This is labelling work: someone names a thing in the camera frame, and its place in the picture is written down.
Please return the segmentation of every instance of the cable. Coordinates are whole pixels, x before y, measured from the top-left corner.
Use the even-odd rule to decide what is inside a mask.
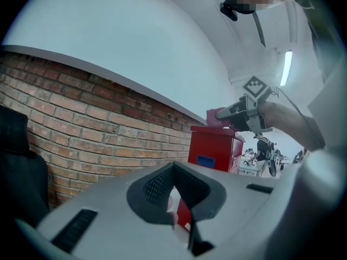
[[[323,144],[320,142],[319,138],[317,137],[317,135],[315,134],[314,130],[312,129],[311,125],[309,124],[307,118],[300,112],[299,108],[294,104],[294,102],[286,95],[286,93],[279,87],[276,87],[275,89],[275,93],[277,96],[278,95],[278,91],[280,91],[285,98],[290,102],[290,104],[294,107],[294,109],[298,112],[298,114],[301,116],[301,118],[306,122],[307,127],[309,128],[309,130],[311,131],[312,135],[314,136],[314,138],[316,139],[317,143],[319,144],[320,148],[323,148]]]

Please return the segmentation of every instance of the red box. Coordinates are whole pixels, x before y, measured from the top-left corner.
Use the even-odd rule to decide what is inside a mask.
[[[192,126],[188,162],[215,170],[237,173],[245,140],[232,129]],[[190,211],[181,199],[178,224],[189,231]]]

